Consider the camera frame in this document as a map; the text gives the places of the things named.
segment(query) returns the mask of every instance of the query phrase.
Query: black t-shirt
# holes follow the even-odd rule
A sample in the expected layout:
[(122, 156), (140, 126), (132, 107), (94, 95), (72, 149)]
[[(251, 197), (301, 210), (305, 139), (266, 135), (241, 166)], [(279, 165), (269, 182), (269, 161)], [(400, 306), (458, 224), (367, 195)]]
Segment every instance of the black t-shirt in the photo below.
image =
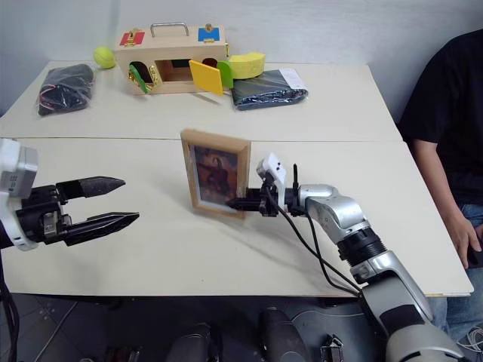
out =
[(483, 204), (483, 29), (429, 61), (398, 127), (405, 140), (438, 143), (457, 203)]

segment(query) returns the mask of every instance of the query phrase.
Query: wire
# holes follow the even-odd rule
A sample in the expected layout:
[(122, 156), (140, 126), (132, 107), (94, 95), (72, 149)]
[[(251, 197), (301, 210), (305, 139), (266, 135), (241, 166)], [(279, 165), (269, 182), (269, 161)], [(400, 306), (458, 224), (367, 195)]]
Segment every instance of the wire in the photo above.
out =
[(51, 344), (52, 340), (54, 339), (55, 335), (57, 332), (59, 332), (60, 328), (63, 325), (63, 322), (66, 321), (67, 317), (69, 317), (69, 314), (72, 312), (72, 310), (77, 306), (78, 302), (74, 302), (70, 309), (63, 315), (62, 319), (60, 320), (59, 324), (55, 328), (54, 332), (52, 333), (52, 336), (48, 339), (47, 343), (45, 343), (44, 347), (40, 350), (40, 352), (37, 354), (37, 357), (35, 357), (35, 360), (33, 362), (38, 362), (42, 355), (44, 354), (45, 350), (47, 347)]
[(480, 345), (483, 344), (483, 329), (481, 327), (473, 327), (466, 335), (466, 338), (468, 339), (468, 342), (469, 342), (468, 345), (464, 345), (463, 343), (459, 343), (459, 342), (457, 342), (457, 344), (460, 347), (469, 349), (470, 351), (473, 351), (479, 354), (483, 353), (483, 350), (480, 347)]
[(352, 289), (348, 289), (348, 288), (342, 287), (340, 285), (335, 284), (332, 281), (331, 277), (327, 273), (327, 270), (325, 269), (325, 265), (324, 264), (327, 263), (331, 267), (331, 270), (332, 271), (334, 269), (332, 268), (332, 265), (330, 265), (328, 262), (325, 262), (322, 259), (321, 252), (320, 252), (320, 248), (318, 246), (317, 234), (315, 233), (315, 227), (314, 227), (314, 223), (312, 221), (312, 217), (310, 217), (310, 215), (308, 213), (306, 213), (306, 216), (307, 216), (307, 219), (309, 220), (310, 229), (312, 230), (312, 236), (314, 238), (315, 249), (317, 250), (317, 254), (318, 254), (318, 258), (317, 259), (318, 259), (318, 262), (320, 263), (320, 267), (322, 269), (322, 272), (324, 273), (325, 279), (327, 279), (328, 283), (332, 287), (337, 288), (339, 290), (343, 290), (344, 292), (347, 292), (347, 293), (354, 294), (355, 296), (358, 296), (358, 294), (361, 292), (361, 289), (357, 285), (355, 285), (353, 282), (351, 282), (349, 279), (344, 278), (353, 288), (355, 288), (357, 290), (357, 293), (355, 293), (354, 290), (352, 290)]
[(325, 317), (337, 317), (337, 318), (351, 318), (351, 317), (358, 317), (360, 315), (365, 315), (364, 313), (355, 313), (355, 314), (328, 314), (328, 313), (322, 313), (321, 311), (315, 311), (315, 310), (308, 310), (308, 311), (302, 311), (299, 314), (296, 314), (292, 319), (291, 322), (295, 322), (295, 320), (300, 317), (303, 314), (306, 313), (316, 313), (323, 315)]
[(39, 96), (38, 96), (38, 102), (40, 103), (40, 105), (46, 109), (49, 109), (51, 111), (55, 110), (55, 108), (53, 106), (48, 106), (45, 102), (45, 98), (44, 98), (44, 95), (47, 93), (47, 92), (50, 92), (52, 91), (53, 89), (55, 89), (55, 86), (52, 85), (52, 84), (46, 84), (45, 87), (49, 87), (45, 90), (43, 90), (42, 92), (40, 92)]
[[(318, 242), (317, 242), (317, 235), (315, 233), (315, 228), (314, 228), (314, 225), (313, 225), (313, 222), (312, 222), (312, 219), (310, 219), (309, 217), (309, 223), (310, 223), (310, 228), (312, 229), (312, 236), (314, 237), (314, 242), (315, 242), (315, 248), (317, 251), (314, 251), (308, 244), (307, 242), (305, 241), (305, 239), (303, 238), (303, 236), (300, 234), (298, 228), (295, 226), (294, 222), (291, 220), (291, 218), (289, 217), (289, 215), (277, 204), (277, 202), (273, 199), (272, 195), (270, 194), (270, 188), (267, 186), (265, 188), (266, 190), (266, 194), (267, 194), (267, 198), (269, 199), (269, 202), (270, 204), (275, 207), (279, 213), (282, 214), (282, 216), (288, 221), (288, 223), (290, 224), (290, 226), (292, 227), (292, 229), (294, 230), (295, 232), (295, 235), (297, 235), (297, 237), (299, 238), (300, 242), (303, 244), (303, 246), (313, 255), (315, 256), (318, 261), (320, 262), (321, 264), (321, 269), (322, 269), (322, 272), (324, 273), (324, 276), (325, 278), (327, 279), (327, 282), (332, 285), (333, 287), (337, 288), (337, 289), (340, 289), (340, 290), (343, 290), (344, 292), (347, 292), (347, 293), (350, 293), (352, 294), (353, 296), (358, 296), (358, 294), (361, 292), (361, 288), (359, 288), (357, 285), (355, 285), (350, 279), (348, 279), (348, 277), (346, 277), (344, 274), (342, 274), (340, 271), (338, 271), (337, 269), (335, 269), (335, 267), (332, 266), (332, 264), (330, 264), (328, 261), (326, 261), (325, 259), (322, 258), (321, 254), (320, 254), (320, 249), (318, 248)], [(327, 270), (325, 270), (325, 267), (324, 265), (326, 265), (331, 271), (333, 271), (335, 274), (339, 275), (343, 280), (345, 280), (348, 284), (350, 284), (355, 290), (351, 290), (351, 289), (348, 289), (348, 288), (345, 288), (345, 287), (341, 287), (337, 284), (335, 284), (331, 278), (329, 277), (328, 273), (327, 273)]]
[(18, 309), (15, 305), (14, 298), (5, 283), (5, 275), (3, 272), (2, 253), (0, 253), (0, 293), (1, 301), (5, 311), (5, 319), (8, 325), (8, 334), (10, 335), (10, 351), (8, 352), (8, 362), (17, 362), (17, 342), (20, 326), (20, 317)]

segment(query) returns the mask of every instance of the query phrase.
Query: black cable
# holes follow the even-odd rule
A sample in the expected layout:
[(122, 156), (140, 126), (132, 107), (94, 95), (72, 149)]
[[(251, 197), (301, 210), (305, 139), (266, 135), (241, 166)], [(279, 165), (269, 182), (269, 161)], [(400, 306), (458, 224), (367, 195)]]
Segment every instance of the black cable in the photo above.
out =
[(20, 327), (20, 316), (18, 314), (17, 306), (10, 290), (8, 290), (5, 283), (5, 276), (3, 272), (2, 253), (0, 253), (0, 293), (5, 310), (5, 318), (8, 324), (8, 333), (10, 335), (10, 351), (8, 353), (8, 362), (17, 362), (17, 342)]
[(328, 283), (332, 287), (343, 290), (344, 292), (347, 292), (347, 293), (351, 293), (355, 296), (358, 296), (358, 294), (361, 292), (361, 288), (359, 288), (357, 285), (355, 285), (349, 279), (344, 278), (352, 287), (354, 287), (358, 291), (357, 293), (354, 293), (354, 290), (352, 290), (352, 289), (342, 287), (341, 285), (337, 285), (332, 281), (331, 277), (327, 273), (327, 270), (325, 269), (325, 265), (324, 265), (324, 262), (323, 262), (323, 259), (322, 259), (322, 256), (321, 256), (320, 248), (318, 246), (317, 234), (315, 233), (315, 227), (314, 227), (314, 222), (312, 221), (312, 217), (310, 217), (310, 215), (308, 213), (306, 213), (306, 216), (307, 216), (307, 219), (309, 220), (310, 229), (312, 230), (312, 236), (314, 238), (315, 249), (317, 250), (317, 254), (318, 254), (317, 259), (318, 259), (318, 262), (320, 263), (320, 267), (322, 269), (322, 272), (324, 273), (325, 279), (327, 279)]
[[(325, 278), (327, 279), (327, 282), (332, 285), (333, 287), (336, 287), (337, 289), (341, 289), (347, 293), (351, 293), (353, 296), (358, 296), (358, 294), (361, 292), (361, 288), (359, 288), (356, 284), (354, 284), (348, 277), (346, 277), (344, 274), (342, 274), (340, 271), (335, 269), (335, 267), (332, 266), (328, 261), (326, 261), (324, 258), (322, 258), (320, 254), (320, 249), (318, 248), (318, 242), (315, 243), (315, 248), (317, 249), (317, 252), (315, 252), (308, 244), (307, 242), (303, 239), (303, 236), (299, 233), (298, 228), (295, 226), (294, 222), (291, 220), (289, 215), (278, 205), (278, 203), (273, 199), (272, 195), (270, 194), (270, 188), (267, 186), (265, 188), (267, 198), (269, 199), (270, 204), (273, 207), (276, 207), (276, 209), (279, 211), (279, 213), (288, 221), (290, 226), (295, 232), (295, 235), (299, 238), (300, 242), (303, 244), (303, 246), (313, 255), (317, 258), (317, 260), (321, 263), (322, 267), (322, 272), (324, 273)], [(315, 234), (315, 228), (313, 228), (313, 222), (312, 219), (309, 219), (309, 223), (311, 224), (311, 229), (312, 229), (312, 235), (314, 236), (314, 241), (317, 241), (317, 236)], [(348, 284), (350, 284), (355, 290), (347, 289), (341, 286), (338, 286), (332, 282), (330, 279), (327, 271), (323, 267), (323, 265), (326, 265), (331, 271), (339, 275), (343, 280), (345, 280)]]

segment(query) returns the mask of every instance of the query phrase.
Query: wooden picture frame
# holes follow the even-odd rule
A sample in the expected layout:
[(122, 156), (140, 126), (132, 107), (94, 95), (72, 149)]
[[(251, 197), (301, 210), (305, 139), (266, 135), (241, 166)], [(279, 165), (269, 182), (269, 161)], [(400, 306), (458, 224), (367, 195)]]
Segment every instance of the wooden picture frame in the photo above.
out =
[(198, 130), (183, 130), (181, 143), (193, 207), (244, 218), (244, 212), (233, 210), (224, 203), (245, 196), (250, 141)]

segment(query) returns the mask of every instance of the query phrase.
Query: tennis ball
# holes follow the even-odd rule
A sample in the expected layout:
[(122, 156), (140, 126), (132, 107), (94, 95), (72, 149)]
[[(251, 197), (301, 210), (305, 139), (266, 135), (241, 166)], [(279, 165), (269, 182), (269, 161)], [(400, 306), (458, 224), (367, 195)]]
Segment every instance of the tennis ball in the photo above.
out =
[(102, 68), (112, 68), (115, 66), (114, 53), (107, 47), (97, 47), (94, 49), (94, 60)]

